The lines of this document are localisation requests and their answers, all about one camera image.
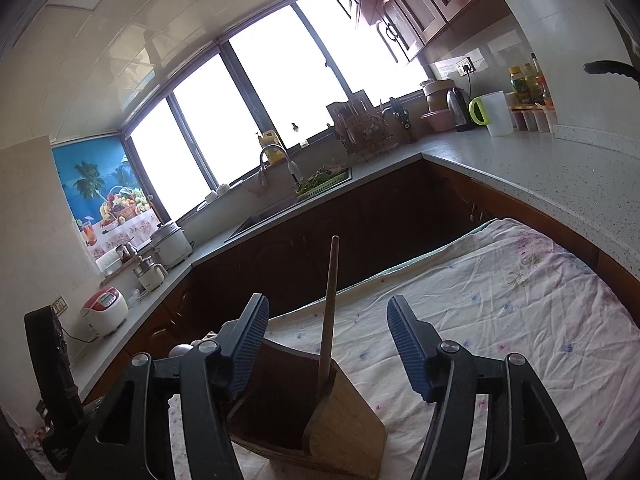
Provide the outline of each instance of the wooden stick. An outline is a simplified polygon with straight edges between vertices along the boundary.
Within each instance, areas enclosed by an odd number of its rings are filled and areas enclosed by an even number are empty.
[[[324,321],[322,322],[322,339],[320,342],[320,362],[318,363],[318,389],[317,398],[329,380],[331,366],[331,347],[334,342],[335,319],[335,289],[338,282],[338,251],[340,250],[340,237],[331,238],[331,253],[329,256],[329,274],[326,279],[326,300],[324,302]]]

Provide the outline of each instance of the speckled countertop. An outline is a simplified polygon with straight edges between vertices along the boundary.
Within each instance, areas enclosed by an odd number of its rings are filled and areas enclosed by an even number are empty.
[[[238,226],[197,247],[164,283],[129,311],[113,334],[91,345],[73,366],[84,399],[131,335],[191,268],[319,203],[420,159],[430,160],[545,212],[612,256],[640,279],[640,160],[552,134],[493,138],[485,128],[449,132],[355,164],[352,178],[226,241]]]

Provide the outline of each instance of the sticker on wall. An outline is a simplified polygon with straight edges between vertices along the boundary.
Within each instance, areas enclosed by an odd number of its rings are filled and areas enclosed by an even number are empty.
[[[95,259],[131,241],[143,244],[160,223],[129,164],[120,137],[52,149],[66,201]]]

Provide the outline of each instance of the white rice cooker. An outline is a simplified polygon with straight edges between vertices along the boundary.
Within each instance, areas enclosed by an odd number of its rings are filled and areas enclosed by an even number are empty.
[[[106,336],[125,320],[129,313],[127,301],[114,286],[106,286],[90,297],[82,309],[82,317],[98,336]]]
[[[151,235],[151,246],[156,248],[165,269],[175,267],[193,251],[184,231],[175,222],[158,226]]]

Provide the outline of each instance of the window frame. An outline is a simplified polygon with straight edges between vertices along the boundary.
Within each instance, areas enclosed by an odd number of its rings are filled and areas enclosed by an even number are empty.
[[[163,100],[166,100],[172,114],[174,115],[174,119],[178,125],[178,128],[180,129],[180,132],[182,133],[182,136],[187,143],[187,147],[189,148],[191,155],[193,155],[193,158],[196,161],[200,172],[202,173],[202,176],[204,177],[207,185],[212,190],[216,190],[219,186],[219,183],[216,180],[213,170],[209,167],[206,159],[204,158],[196,139],[193,137],[193,133],[191,132],[188,122],[186,121],[186,118],[184,117],[182,109],[180,108],[178,100],[174,94],[174,89],[185,79],[187,79],[192,73],[194,73],[197,69],[204,65],[209,59],[213,58],[214,56],[220,55],[220,58],[226,69],[228,70],[232,81],[235,83],[236,88],[238,88],[238,91],[242,96],[244,103],[246,104],[249,112],[254,118],[258,128],[260,129],[260,133],[264,133],[268,130],[273,130],[274,132],[276,132],[276,135],[282,142],[282,138],[276,130],[273,121],[271,121],[267,109],[265,108],[263,102],[255,91],[254,85],[249,79],[249,76],[242,66],[242,63],[238,59],[236,52],[229,42],[229,40],[238,32],[244,30],[247,27],[250,27],[254,23],[268,16],[272,12],[275,12],[276,10],[282,9],[287,6],[291,7],[320,49],[326,61],[325,66],[329,67],[332,70],[335,78],[338,80],[338,83],[342,87],[342,90],[347,95],[347,98],[351,99],[353,97],[353,91],[344,78],[344,75],[338,68],[337,63],[334,61],[334,58],[320,38],[319,34],[316,32],[315,28],[308,20],[308,18],[305,16],[304,12],[300,9],[297,1],[298,0],[282,0],[279,3],[267,7],[266,9],[258,12],[244,22],[239,23],[239,25],[231,28],[217,40],[213,40],[209,44],[201,48],[196,54],[194,54],[193,57],[191,57],[190,60],[188,60],[184,65],[178,68],[162,86],[159,86],[155,94],[153,94],[145,103],[143,103],[141,107],[130,117],[129,121],[127,121],[127,123],[119,131],[117,131],[116,134],[120,135],[121,137],[122,145],[124,146],[125,152],[127,153],[127,157],[130,160],[130,164],[134,172],[136,173],[136,176],[143,186],[143,190],[146,194],[150,194],[154,197],[154,206],[156,207],[156,211],[162,222],[169,222],[172,219],[164,208],[164,205],[159,199],[158,194],[156,193],[156,190],[151,180],[149,179],[148,174],[146,173],[146,170],[142,164],[140,156],[138,155],[133,140],[131,139],[131,134],[153,108],[155,108]],[[433,73],[431,72],[428,65],[425,66],[424,63],[421,63],[421,65],[425,70],[427,76],[433,76]],[[415,92],[412,92],[411,94],[400,96],[400,99],[411,100],[414,99],[415,96],[421,94],[422,91],[417,90]],[[382,111],[382,108],[387,104],[388,103],[381,105],[380,111]],[[318,132],[307,140],[309,144],[313,144],[315,142],[323,140],[325,137],[332,135],[335,135],[335,129],[334,127],[329,127],[322,132]],[[290,155],[292,155],[300,149],[300,145],[296,144],[291,148],[288,148],[287,151]],[[230,182],[230,186],[248,178],[257,171],[258,165],[256,165],[255,168],[249,170],[247,173],[240,176],[236,180]],[[175,219],[175,221],[180,222],[188,218],[189,216],[192,216],[195,213],[197,207],[198,205],[194,206],[181,218]]]

